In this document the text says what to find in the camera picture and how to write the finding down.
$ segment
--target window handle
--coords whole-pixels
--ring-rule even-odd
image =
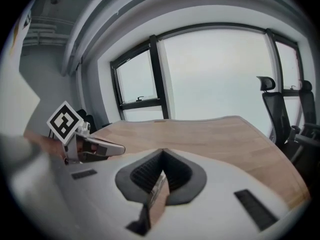
[[[141,97],[144,97],[144,96],[139,96],[136,102],[142,102],[142,99],[140,99]]]

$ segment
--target window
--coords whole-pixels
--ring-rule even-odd
[[[169,118],[155,35],[111,61],[110,68],[122,120]]]
[[[298,90],[300,76],[296,50],[281,42],[276,41],[275,43],[281,61],[283,89]]]
[[[303,128],[304,124],[305,124],[304,113],[301,113],[301,119],[300,119],[300,122],[298,123],[298,126],[300,127],[300,129]]]
[[[141,107],[123,111],[126,121],[140,122],[164,119],[161,106]]]
[[[290,125],[295,126],[297,124],[297,120],[299,116],[299,108],[300,108],[299,97],[284,97],[284,103],[285,103],[286,112],[289,117]]]
[[[212,29],[163,42],[172,83],[173,119],[238,115],[269,136],[271,121],[256,77],[274,77],[263,34]]]
[[[157,98],[149,50],[117,68],[122,104]]]

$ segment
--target black slot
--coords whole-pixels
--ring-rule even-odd
[[[235,192],[234,195],[253,219],[260,231],[269,228],[278,219],[247,189]]]
[[[94,169],[89,169],[89,170],[85,170],[85,171],[80,171],[80,172],[76,172],[76,173],[72,173],[71,176],[74,180],[79,180],[91,175],[97,174],[97,172]]]

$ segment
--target white wall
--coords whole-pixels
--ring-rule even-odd
[[[75,110],[80,109],[76,77],[62,77],[63,47],[29,46],[22,49],[19,71],[40,103],[28,122],[27,129],[47,136],[47,120],[62,102],[67,101]]]
[[[105,31],[119,18],[121,18],[124,14],[130,11],[130,14],[133,15],[134,12],[132,8],[139,7],[145,1],[149,2],[149,6],[146,7],[146,11],[153,12],[153,18],[157,16],[159,13],[159,0],[104,0],[101,4],[96,8],[92,15],[93,18],[90,19],[89,22],[86,22],[86,26],[82,29],[82,35],[80,35],[77,42],[79,43],[79,47],[76,51],[75,55],[75,63],[72,65],[72,70],[76,69],[77,62],[80,61],[81,57],[88,53],[89,50],[92,50],[93,45],[96,43],[98,39],[100,39],[101,35],[105,33]],[[199,0],[182,0],[184,2],[184,6],[180,7],[186,8],[190,6],[199,6]],[[204,1],[202,5],[215,4],[215,5],[233,5],[233,6],[244,6],[246,8],[261,10],[261,6],[257,6],[253,2],[260,2],[264,5],[264,9],[267,11],[273,10],[277,7],[277,11],[283,13],[285,11],[286,15],[290,15],[291,19],[296,20],[296,22],[301,23],[303,25],[310,23],[309,19],[304,15],[302,10],[298,7],[298,5],[293,0],[211,0],[210,3]],[[174,8],[172,6],[175,3],[175,0],[160,0],[162,6],[171,7],[171,11],[177,10],[178,8]],[[133,26],[137,22],[142,24],[141,18],[133,17],[132,21],[128,26]]]
[[[100,129],[102,125],[108,124],[109,122],[114,122],[114,120],[112,119],[112,113],[108,113],[107,109],[109,106],[114,107],[117,105],[110,105],[110,102],[108,100],[103,99],[104,93],[101,92],[101,90],[105,90],[105,86],[112,89],[112,82],[110,81],[111,75],[107,77],[104,75],[100,76],[98,72],[97,61],[92,61],[91,64],[82,66],[83,95],[87,108],[87,114],[93,116],[97,129]]]

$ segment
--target chair armrest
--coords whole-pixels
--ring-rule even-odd
[[[309,146],[313,148],[320,148],[320,141],[314,140],[312,138],[297,134],[294,138],[296,142],[303,146]]]
[[[303,126],[306,127],[306,128],[312,128],[312,129],[320,130],[320,125],[314,124],[314,123],[306,122]]]

